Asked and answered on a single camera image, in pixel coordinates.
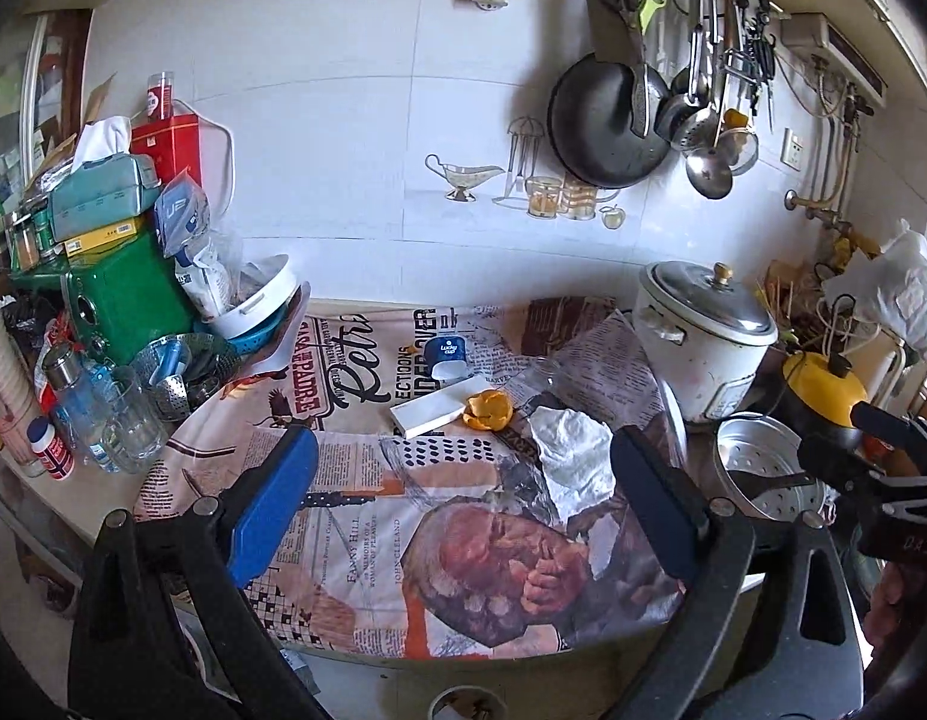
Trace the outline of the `person's right hand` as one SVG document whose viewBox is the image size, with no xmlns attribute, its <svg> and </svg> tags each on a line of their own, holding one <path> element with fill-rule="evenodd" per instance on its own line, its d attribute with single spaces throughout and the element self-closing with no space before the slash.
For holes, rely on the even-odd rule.
<svg viewBox="0 0 927 720">
<path fill-rule="evenodd" d="M 863 618 L 862 631 L 872 655 L 879 656 L 907 616 L 922 590 L 927 589 L 927 572 L 913 566 L 886 562 L 870 598 L 870 610 Z"/>
</svg>

